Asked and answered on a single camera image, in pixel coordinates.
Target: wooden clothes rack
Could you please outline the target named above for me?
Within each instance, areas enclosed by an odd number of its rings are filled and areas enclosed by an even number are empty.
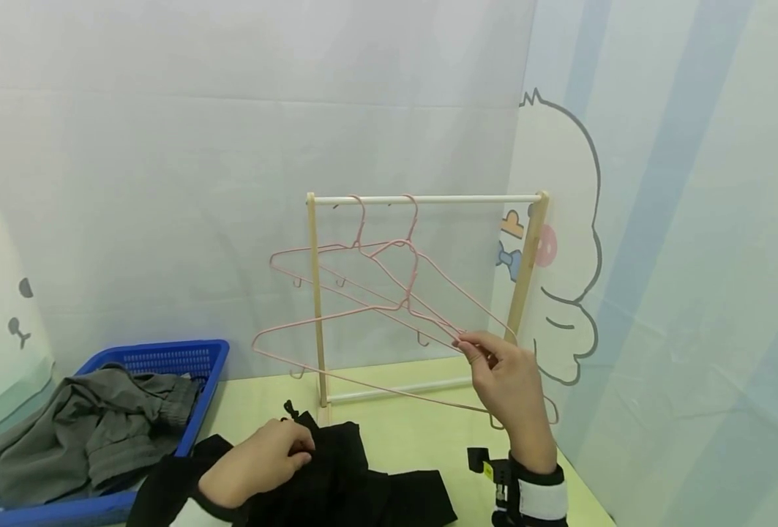
[[[550,196],[546,193],[528,195],[416,195],[415,201],[418,204],[446,204],[446,203],[533,203],[531,215],[529,215],[529,224],[526,237],[523,240],[523,258],[520,262],[520,268],[517,272],[517,281],[515,289],[512,292],[512,300],[509,306],[509,317],[506,319],[507,330],[504,338],[512,344],[517,344],[516,335],[520,331],[520,322],[523,318],[523,310],[526,306],[526,297],[529,291],[529,284],[532,281],[532,271],[535,264],[535,255],[538,252],[540,241],[540,231],[546,218],[547,207],[550,202]],[[321,318],[321,268],[318,262],[318,222],[315,217],[315,208],[317,206],[340,206],[340,205],[410,205],[413,202],[404,195],[382,195],[382,196],[362,196],[362,198],[351,198],[350,196],[335,196],[335,198],[318,198],[315,193],[307,194],[307,221],[310,226],[310,266],[312,268],[313,285],[313,307],[315,308],[315,317]],[[326,370],[326,361],[324,361],[324,338],[323,321],[315,322],[315,348],[318,356],[318,369]],[[381,396],[394,395],[393,392],[384,390],[368,390],[368,392],[357,392],[344,395],[329,394],[327,375],[318,373],[318,421],[326,425],[331,421],[329,409],[332,403],[345,403],[352,400],[373,399]],[[471,383],[470,377],[451,378],[448,381],[434,381],[430,383],[412,384],[399,386],[393,389],[400,392],[421,393],[429,392],[433,389],[444,389],[456,386],[468,385]]]

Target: hand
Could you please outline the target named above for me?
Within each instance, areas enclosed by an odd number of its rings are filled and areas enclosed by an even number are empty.
[[[554,472],[556,441],[534,355],[488,332],[462,333],[454,345],[471,364],[479,400],[506,428],[515,460],[537,474]]]
[[[257,493],[292,479],[312,460],[313,437],[293,421],[268,421],[250,438],[222,456],[198,482],[207,499],[235,509]]]

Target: gray clothing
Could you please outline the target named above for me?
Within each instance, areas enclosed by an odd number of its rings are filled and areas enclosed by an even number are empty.
[[[43,409],[0,436],[0,504],[99,496],[139,476],[177,448],[197,388],[118,365],[63,379]]]

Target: blue plastic basket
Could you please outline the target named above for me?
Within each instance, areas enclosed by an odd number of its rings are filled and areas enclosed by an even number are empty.
[[[176,455],[190,453],[216,392],[229,344],[226,340],[187,340],[183,343],[127,345],[94,355],[76,374],[99,370],[108,362],[118,362],[131,373],[189,373],[202,384],[184,437]],[[137,493],[117,493],[101,498],[63,501],[59,504],[0,512],[0,527],[98,527],[127,520]]]

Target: yellow label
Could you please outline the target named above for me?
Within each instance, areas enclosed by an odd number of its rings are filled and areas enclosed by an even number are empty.
[[[487,461],[482,462],[482,473],[485,474],[485,477],[490,479],[490,481],[494,481],[494,469]]]

